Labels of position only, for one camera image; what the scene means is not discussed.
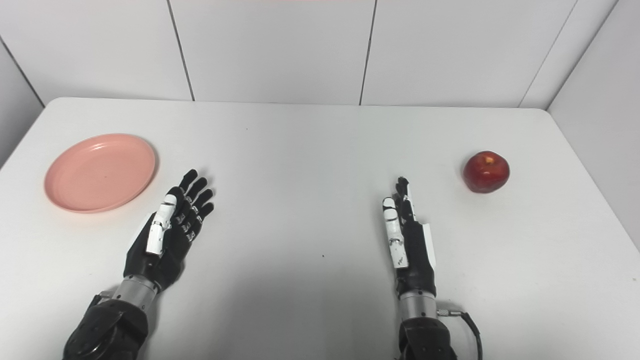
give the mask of palm of robotic hand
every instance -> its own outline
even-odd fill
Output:
[[[169,190],[160,209],[151,214],[127,253],[124,277],[144,276],[159,291],[178,279],[202,221],[214,208],[208,202],[213,191],[200,193],[207,180],[204,177],[196,180],[197,177],[198,172],[190,170],[180,185]]]

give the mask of white table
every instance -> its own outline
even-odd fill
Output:
[[[113,211],[56,208],[47,168],[102,133],[148,140],[156,177]],[[460,168],[485,149],[511,179],[478,195]],[[141,218],[191,167],[216,210],[150,312],[143,359],[397,357],[381,201],[400,175],[431,223],[438,298],[471,313],[486,359],[640,354],[640,254],[544,111],[58,99],[0,171],[1,359],[61,357],[92,296],[120,282]],[[463,322],[445,323],[475,358]]]

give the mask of cable connector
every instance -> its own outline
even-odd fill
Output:
[[[438,316],[462,316],[463,312],[458,310],[438,309]]]

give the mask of apple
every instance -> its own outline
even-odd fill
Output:
[[[509,163],[493,151],[481,151],[467,161],[462,178],[473,192],[494,192],[509,179]]]

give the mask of black robotic finger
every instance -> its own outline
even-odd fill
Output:
[[[208,202],[202,207],[202,209],[200,209],[200,212],[198,213],[198,216],[196,216],[195,221],[189,225],[188,230],[186,232],[187,239],[189,241],[193,241],[196,238],[196,236],[198,236],[198,234],[200,233],[200,230],[202,229],[202,222],[204,221],[204,218],[207,215],[211,214],[213,209],[214,209],[214,206],[213,206],[213,203],[211,202]]]
[[[198,172],[196,171],[196,169],[192,168],[191,170],[189,170],[186,174],[184,174],[184,177],[182,177],[182,181],[180,182],[180,189],[182,189],[182,191],[184,193],[187,192],[187,190],[189,189],[189,185],[191,185],[191,183],[198,177]]]
[[[191,207],[191,209],[189,210],[189,213],[187,214],[186,218],[184,219],[184,221],[182,221],[182,230],[186,233],[187,231],[189,231],[189,229],[191,228],[191,226],[193,225],[193,223],[196,220],[196,217],[198,216],[198,214],[200,213],[200,210],[203,206],[203,204],[205,202],[207,202],[209,199],[211,199],[213,197],[213,191],[211,189],[206,189],[205,191],[203,191],[200,196],[198,196],[198,198],[196,199],[196,201],[194,201],[193,206]]]
[[[200,179],[196,180],[196,182],[193,183],[193,185],[191,185],[191,189],[189,190],[186,196],[187,200],[189,201],[189,204],[193,203],[193,201],[196,199],[196,197],[202,191],[202,189],[205,188],[205,186],[207,186],[207,180],[204,177],[201,177]]]
[[[196,200],[198,193],[200,193],[205,186],[207,186],[207,180],[204,177],[201,177],[193,183],[191,189],[186,195],[186,201],[179,208],[178,212],[176,212],[178,224],[183,224],[185,219],[187,219],[189,212],[191,211],[191,205],[194,203],[194,200]]]
[[[213,197],[213,190],[206,189],[203,191],[200,196],[193,202],[193,207],[196,208],[197,211],[204,205],[205,202],[209,201]]]

